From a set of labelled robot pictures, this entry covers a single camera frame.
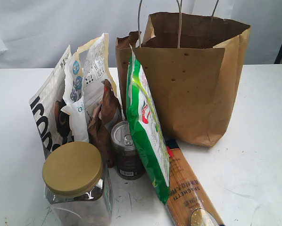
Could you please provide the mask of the green snack bag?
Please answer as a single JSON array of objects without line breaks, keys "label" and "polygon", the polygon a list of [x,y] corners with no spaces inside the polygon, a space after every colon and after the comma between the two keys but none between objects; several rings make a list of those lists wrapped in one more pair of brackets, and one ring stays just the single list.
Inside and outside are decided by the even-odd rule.
[{"label": "green snack bag", "polygon": [[141,162],[162,203],[170,196],[169,154],[144,69],[135,53],[127,70],[126,118]]}]

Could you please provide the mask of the brown foil pouch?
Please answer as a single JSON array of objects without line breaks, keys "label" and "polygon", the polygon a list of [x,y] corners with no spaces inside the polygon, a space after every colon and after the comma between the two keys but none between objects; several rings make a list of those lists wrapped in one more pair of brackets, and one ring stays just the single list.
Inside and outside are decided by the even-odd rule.
[{"label": "brown foil pouch", "polygon": [[118,98],[114,95],[109,80],[103,81],[104,90],[102,101],[95,108],[92,120],[88,125],[90,143],[98,148],[104,162],[109,168],[114,167],[116,154],[113,151],[111,130],[122,121],[121,106]]}]

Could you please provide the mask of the brown paper bag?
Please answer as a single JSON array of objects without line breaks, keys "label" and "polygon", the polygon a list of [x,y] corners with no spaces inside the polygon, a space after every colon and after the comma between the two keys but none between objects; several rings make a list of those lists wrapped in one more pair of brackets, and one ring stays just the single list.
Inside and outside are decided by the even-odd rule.
[{"label": "brown paper bag", "polygon": [[163,133],[212,147],[234,107],[251,27],[232,19],[181,11],[150,14],[144,33],[116,40],[123,107],[132,55],[145,72]]}]

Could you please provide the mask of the white cat food bag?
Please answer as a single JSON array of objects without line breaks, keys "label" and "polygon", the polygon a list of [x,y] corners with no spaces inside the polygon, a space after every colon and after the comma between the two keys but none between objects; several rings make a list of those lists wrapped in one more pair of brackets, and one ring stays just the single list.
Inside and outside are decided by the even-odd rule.
[{"label": "white cat food bag", "polygon": [[45,158],[59,146],[73,141],[69,115],[61,111],[66,105],[63,100],[64,68],[71,56],[71,48],[68,46],[49,77],[29,100]]}]

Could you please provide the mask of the dark tin can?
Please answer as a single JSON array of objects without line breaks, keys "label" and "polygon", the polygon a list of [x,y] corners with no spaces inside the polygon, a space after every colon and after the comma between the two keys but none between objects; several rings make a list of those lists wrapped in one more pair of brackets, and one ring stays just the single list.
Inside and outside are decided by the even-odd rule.
[{"label": "dark tin can", "polygon": [[128,121],[121,121],[112,128],[111,141],[119,176],[126,180],[140,178],[145,173],[145,168],[131,137]]}]

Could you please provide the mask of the cream pouch with printed label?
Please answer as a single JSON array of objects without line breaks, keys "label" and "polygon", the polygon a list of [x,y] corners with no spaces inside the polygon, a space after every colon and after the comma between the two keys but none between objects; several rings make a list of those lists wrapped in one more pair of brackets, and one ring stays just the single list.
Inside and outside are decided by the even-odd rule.
[{"label": "cream pouch with printed label", "polygon": [[108,67],[108,49],[108,33],[103,33],[77,49],[78,54],[87,53],[83,63],[83,98],[87,121],[91,121],[94,109],[102,100],[104,80],[110,82],[112,90],[117,96],[116,84]]}]

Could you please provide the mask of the white pouch with blue dots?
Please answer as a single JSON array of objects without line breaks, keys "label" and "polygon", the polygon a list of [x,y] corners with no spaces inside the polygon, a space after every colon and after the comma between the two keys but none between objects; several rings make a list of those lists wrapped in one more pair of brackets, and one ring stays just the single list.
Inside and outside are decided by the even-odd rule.
[{"label": "white pouch with blue dots", "polygon": [[74,53],[66,61],[64,73],[65,91],[63,100],[66,105],[61,108],[61,111],[69,116],[69,126],[74,141],[89,142],[83,99],[83,72],[77,53]]}]

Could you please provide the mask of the clear jar with gold lid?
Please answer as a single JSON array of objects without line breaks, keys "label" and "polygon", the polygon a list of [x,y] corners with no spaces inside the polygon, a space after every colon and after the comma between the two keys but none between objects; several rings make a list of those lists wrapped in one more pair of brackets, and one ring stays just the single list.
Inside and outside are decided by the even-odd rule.
[{"label": "clear jar with gold lid", "polygon": [[45,197],[61,225],[110,225],[111,182],[94,145],[74,141],[58,147],[45,160],[42,177]]}]

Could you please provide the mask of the spaghetti pasta package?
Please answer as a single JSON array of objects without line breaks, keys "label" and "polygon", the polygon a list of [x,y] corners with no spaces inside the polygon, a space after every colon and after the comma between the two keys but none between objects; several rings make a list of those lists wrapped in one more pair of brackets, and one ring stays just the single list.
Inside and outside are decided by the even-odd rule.
[{"label": "spaghetti pasta package", "polygon": [[175,140],[166,141],[170,155],[170,195],[166,208],[176,226],[223,226],[207,193]]}]

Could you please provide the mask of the white backdrop cloth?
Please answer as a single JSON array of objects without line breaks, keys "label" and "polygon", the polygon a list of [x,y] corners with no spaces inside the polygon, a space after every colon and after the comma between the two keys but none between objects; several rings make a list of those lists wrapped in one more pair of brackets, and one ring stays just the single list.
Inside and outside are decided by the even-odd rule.
[{"label": "white backdrop cloth", "polygon": [[115,41],[144,31],[149,14],[215,15],[251,26],[245,64],[271,64],[282,45],[282,0],[0,0],[0,68],[52,68],[66,47],[75,51],[109,34]]}]

